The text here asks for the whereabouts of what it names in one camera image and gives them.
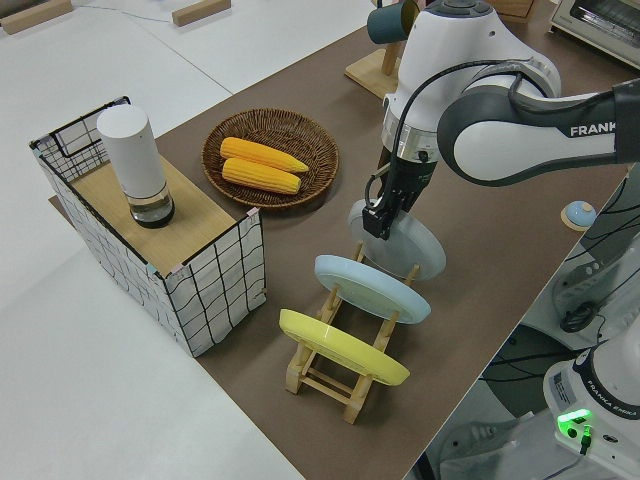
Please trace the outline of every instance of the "corn cob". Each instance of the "corn cob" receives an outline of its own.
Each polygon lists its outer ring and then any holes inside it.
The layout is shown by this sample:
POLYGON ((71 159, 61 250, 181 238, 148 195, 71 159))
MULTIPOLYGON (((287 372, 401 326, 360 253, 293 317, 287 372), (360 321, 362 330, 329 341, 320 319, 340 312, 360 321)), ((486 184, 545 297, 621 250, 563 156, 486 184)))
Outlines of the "corn cob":
POLYGON ((300 190, 300 179, 295 175, 242 158, 228 158, 222 166, 222 178, 275 193, 295 195, 300 190))
POLYGON ((227 137, 220 145, 222 158, 243 158, 285 172, 302 173, 309 167, 288 153, 242 138, 227 137))

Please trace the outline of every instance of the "white plate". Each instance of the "white plate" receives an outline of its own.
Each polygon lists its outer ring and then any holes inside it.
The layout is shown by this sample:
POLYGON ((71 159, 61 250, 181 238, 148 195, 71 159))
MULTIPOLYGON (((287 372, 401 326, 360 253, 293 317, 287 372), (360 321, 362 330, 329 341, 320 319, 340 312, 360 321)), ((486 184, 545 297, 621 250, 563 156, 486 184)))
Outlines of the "white plate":
POLYGON ((447 264, 447 257, 438 239, 419 220, 400 210, 391 225, 388 240, 376 238, 362 226, 364 200, 351 207, 349 228, 355 241, 364 242, 364 254, 385 272, 407 278, 413 266, 418 264, 415 280, 429 280, 440 274, 447 264))
POLYGON ((316 257, 316 277, 328 290, 365 312, 389 319, 399 312, 399 323, 419 323, 431 307, 415 290, 380 270, 334 255, 316 257))

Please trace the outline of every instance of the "wicker basket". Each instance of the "wicker basket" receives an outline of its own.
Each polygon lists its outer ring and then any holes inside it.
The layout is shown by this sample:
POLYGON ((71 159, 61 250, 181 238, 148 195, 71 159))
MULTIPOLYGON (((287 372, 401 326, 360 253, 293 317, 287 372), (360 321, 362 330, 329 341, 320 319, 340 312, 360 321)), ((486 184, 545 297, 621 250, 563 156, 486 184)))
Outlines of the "wicker basket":
POLYGON ((215 127, 204 143, 202 165, 207 178, 224 195, 246 205, 278 210, 303 205, 325 192, 338 171, 338 147, 313 120, 287 110, 260 108, 238 113, 215 127), (309 171, 298 174, 300 191, 284 195, 227 182, 222 178, 224 158, 220 156, 220 144, 226 137, 262 143, 307 164, 309 171))

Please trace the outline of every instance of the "white bottle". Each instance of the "white bottle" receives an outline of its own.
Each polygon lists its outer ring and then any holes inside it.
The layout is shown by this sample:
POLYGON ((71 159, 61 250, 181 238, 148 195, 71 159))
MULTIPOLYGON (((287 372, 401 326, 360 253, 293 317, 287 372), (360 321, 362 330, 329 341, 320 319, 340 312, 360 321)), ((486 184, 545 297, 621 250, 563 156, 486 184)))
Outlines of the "white bottle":
POLYGON ((146 113, 117 105, 100 114, 97 127, 134 220, 146 228, 169 223, 175 205, 146 113))

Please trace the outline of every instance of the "brown tablecloth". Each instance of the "brown tablecloth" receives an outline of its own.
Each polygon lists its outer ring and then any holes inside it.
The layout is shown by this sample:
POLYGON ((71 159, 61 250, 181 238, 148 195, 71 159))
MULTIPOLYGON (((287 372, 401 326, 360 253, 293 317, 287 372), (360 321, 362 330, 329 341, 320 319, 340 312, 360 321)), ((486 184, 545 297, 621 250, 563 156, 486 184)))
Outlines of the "brown tablecloth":
MULTIPOLYGON (((556 63, 565 94, 635 77, 590 47, 547 33, 551 8, 539 1, 529 24, 510 28, 556 63)), ((487 188, 439 165, 411 211, 447 253, 443 274, 415 284, 433 313, 421 324, 396 327, 387 353, 411 376, 399 387, 374 384, 356 425, 349 425, 331 398, 304 386, 297 396, 285 390, 295 343, 279 330, 278 314, 289 308, 314 315, 327 294, 314 277, 315 257, 353 252, 346 218, 377 165, 384 112, 344 69, 375 49, 359 30, 158 139, 160 152, 236 217, 247 207, 215 190, 200 164, 203 142, 219 122, 251 108, 289 109, 316 120, 338 144, 340 169, 323 205, 264 216, 267 303, 198 358, 309 479, 402 478, 578 241, 562 224, 561 209, 578 199, 603 205, 625 174, 624 167, 597 167, 487 188)), ((335 325, 371 341, 379 321, 346 305, 335 325)), ((246 461, 253 461, 251 452, 246 461)))

